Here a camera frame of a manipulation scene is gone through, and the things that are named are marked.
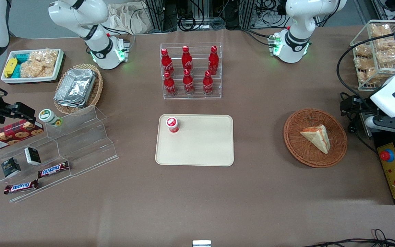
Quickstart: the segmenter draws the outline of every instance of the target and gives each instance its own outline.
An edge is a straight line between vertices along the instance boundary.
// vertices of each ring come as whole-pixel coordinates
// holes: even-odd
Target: snickers bar
[[[67,169],[69,169],[69,164],[68,164],[68,161],[65,161],[64,163],[58,164],[57,166],[53,166],[48,169],[38,171],[37,178],[39,179],[44,176],[51,175],[53,173],[60,172],[62,170],[67,170]]]
[[[14,192],[19,192],[19,191],[27,191],[27,190],[33,190],[33,189],[38,189],[39,188],[39,183],[37,180],[28,182],[28,183],[23,183],[23,184],[18,184],[14,186],[6,186],[4,189],[4,194],[12,194]]]

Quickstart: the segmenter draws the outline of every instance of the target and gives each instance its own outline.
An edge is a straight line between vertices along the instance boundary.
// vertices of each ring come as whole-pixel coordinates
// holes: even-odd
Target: brown wicker bowl
[[[97,78],[94,81],[94,87],[92,88],[91,95],[89,96],[88,99],[88,105],[97,105],[98,100],[100,99],[101,91],[103,90],[103,78],[101,77],[100,71],[93,65],[91,64],[79,64],[72,69],[91,69],[92,71],[96,72]],[[60,85],[62,84],[63,78],[65,75],[68,73],[69,70],[65,72],[65,74],[61,77],[59,84],[56,88],[56,92],[59,90]],[[57,102],[55,102],[56,108],[63,114],[72,114],[75,113],[76,111],[80,110],[81,108],[75,108],[75,107],[69,107],[69,106],[63,106],[59,105]]]
[[[307,127],[323,124],[330,140],[328,154],[321,152],[300,132]],[[341,124],[330,114],[307,108],[296,111],[287,120],[283,130],[284,142],[296,159],[311,167],[331,167],[347,152],[347,135]]]

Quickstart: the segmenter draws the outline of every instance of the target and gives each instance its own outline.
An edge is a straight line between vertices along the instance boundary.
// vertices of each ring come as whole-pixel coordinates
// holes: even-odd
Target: table
[[[361,27],[318,28],[296,64],[285,64],[240,31],[139,35],[129,62],[105,71],[98,107],[119,159],[25,201],[8,203],[0,188],[0,246],[304,246],[372,238],[381,228],[395,239],[395,206],[377,156],[355,136],[336,166],[313,169],[296,161],[282,132],[301,108],[339,113],[335,66]],[[274,33],[265,30],[263,33]],[[220,100],[165,101],[159,44],[224,43]],[[8,50],[58,47],[64,70],[92,63],[80,38],[13,39]],[[343,79],[356,84],[351,56]],[[9,86],[6,102],[54,108],[56,84]],[[228,114],[234,119],[231,167],[155,163],[160,115]]]

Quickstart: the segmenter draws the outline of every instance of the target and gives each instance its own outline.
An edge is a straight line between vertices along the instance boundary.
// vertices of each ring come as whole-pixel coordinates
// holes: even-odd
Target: yellow control panel
[[[395,148],[391,143],[378,148],[382,167],[390,187],[392,197],[395,199]]]

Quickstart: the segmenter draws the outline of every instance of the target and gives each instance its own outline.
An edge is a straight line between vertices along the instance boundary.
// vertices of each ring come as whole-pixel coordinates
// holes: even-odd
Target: red box
[[[7,125],[4,128],[0,128],[0,149],[43,132],[43,126],[38,122],[32,124],[26,120],[21,120],[13,123],[12,125]]]

